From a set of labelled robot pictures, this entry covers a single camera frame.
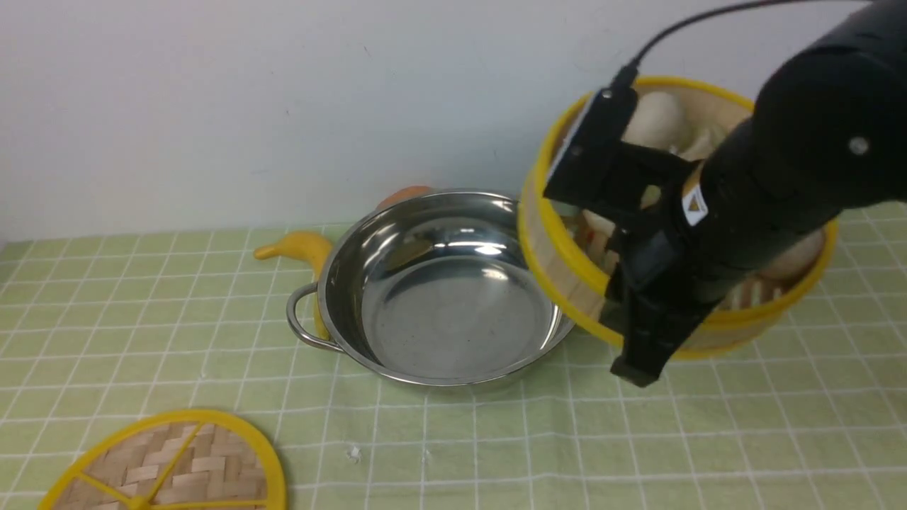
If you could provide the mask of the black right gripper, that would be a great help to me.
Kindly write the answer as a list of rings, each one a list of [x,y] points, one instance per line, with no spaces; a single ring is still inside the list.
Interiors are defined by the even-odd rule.
[[[635,387],[660,379],[723,294],[722,202],[720,181],[700,181],[666,206],[615,219],[624,330],[610,371]]]

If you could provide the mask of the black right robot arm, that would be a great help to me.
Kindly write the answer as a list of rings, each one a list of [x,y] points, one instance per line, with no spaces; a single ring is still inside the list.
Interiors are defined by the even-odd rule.
[[[843,210],[905,200],[905,3],[872,1],[781,65],[743,120],[621,238],[610,371],[647,387],[748,276]]]

